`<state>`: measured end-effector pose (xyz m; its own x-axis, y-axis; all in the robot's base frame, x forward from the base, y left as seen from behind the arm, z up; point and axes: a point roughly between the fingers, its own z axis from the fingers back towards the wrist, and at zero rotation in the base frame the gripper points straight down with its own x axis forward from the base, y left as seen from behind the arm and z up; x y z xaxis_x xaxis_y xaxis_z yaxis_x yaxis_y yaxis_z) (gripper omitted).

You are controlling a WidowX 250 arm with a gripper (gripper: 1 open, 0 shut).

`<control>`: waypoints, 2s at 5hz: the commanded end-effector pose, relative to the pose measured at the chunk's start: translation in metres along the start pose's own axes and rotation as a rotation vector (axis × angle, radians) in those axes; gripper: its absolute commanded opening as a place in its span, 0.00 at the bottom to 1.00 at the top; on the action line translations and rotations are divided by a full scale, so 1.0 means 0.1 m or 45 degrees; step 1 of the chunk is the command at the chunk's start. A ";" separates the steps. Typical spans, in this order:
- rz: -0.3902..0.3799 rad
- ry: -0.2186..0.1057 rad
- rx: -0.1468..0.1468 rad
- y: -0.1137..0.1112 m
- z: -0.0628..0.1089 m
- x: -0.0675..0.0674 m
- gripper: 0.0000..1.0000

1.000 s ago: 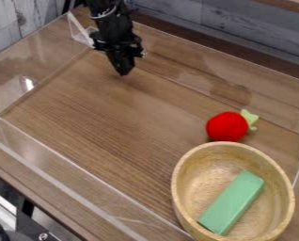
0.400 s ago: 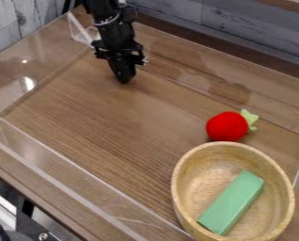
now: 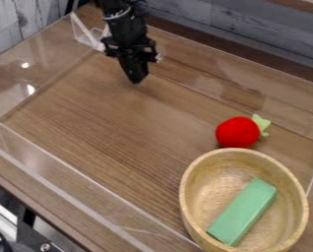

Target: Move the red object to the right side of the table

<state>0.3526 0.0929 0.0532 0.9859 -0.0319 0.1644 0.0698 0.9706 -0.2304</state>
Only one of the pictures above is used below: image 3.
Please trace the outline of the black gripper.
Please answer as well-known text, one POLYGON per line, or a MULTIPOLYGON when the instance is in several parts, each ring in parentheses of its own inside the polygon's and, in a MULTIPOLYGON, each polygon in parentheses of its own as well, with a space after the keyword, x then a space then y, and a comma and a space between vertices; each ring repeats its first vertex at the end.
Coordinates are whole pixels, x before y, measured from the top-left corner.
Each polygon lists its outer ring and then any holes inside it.
POLYGON ((149 75, 149 64, 160 61, 157 42, 148 36, 144 16, 134 11, 106 12, 110 35, 102 39, 106 53, 118 59, 129 79, 140 84, 149 75))

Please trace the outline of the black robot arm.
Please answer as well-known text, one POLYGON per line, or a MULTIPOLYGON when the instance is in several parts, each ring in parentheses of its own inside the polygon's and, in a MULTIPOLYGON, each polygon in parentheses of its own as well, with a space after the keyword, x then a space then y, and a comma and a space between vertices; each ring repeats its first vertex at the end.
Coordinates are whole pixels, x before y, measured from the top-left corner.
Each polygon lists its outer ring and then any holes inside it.
POLYGON ((134 84, 148 77, 149 64, 160 60, 157 41, 148 36, 145 3, 146 0, 95 0, 110 31, 101 39, 106 55, 118 59, 134 84))

